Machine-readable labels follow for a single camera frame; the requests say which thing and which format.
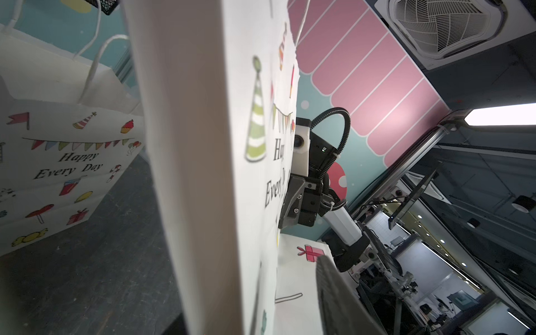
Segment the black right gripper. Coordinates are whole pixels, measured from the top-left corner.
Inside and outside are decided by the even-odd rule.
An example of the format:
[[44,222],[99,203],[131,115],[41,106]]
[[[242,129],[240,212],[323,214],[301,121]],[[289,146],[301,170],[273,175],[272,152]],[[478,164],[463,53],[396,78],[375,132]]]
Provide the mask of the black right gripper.
[[329,176],[322,179],[290,174],[288,189],[283,201],[278,228],[291,226],[313,227],[317,216],[323,216],[333,200],[329,193]]

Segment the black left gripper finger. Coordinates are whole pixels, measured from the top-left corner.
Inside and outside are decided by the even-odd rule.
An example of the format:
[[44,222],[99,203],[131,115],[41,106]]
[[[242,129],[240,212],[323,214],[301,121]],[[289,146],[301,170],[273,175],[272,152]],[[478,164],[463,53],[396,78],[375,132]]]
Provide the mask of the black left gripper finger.
[[326,255],[317,258],[315,279],[324,334],[381,335],[385,333],[356,294],[351,292],[334,263]]

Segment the white paper gift bag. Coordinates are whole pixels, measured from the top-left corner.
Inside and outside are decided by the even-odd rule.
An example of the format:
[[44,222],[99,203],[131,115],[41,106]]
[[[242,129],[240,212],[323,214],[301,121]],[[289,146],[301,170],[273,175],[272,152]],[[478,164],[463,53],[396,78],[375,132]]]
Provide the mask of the white paper gift bag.
[[190,334],[274,334],[308,11],[125,1],[147,151]]

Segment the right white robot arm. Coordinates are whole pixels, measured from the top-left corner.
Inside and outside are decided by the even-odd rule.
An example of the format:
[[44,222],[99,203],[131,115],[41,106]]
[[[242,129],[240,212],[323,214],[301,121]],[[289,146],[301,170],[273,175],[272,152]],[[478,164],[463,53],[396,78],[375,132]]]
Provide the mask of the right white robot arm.
[[[328,117],[340,115],[344,120],[341,140],[337,147],[313,132]],[[314,225],[323,218],[345,246],[342,254],[334,256],[339,272],[347,272],[360,262],[369,247],[370,239],[350,217],[347,201],[331,187],[336,183],[328,174],[345,148],[351,128],[349,112],[332,107],[313,120],[297,118],[287,191],[279,216],[278,229]]]

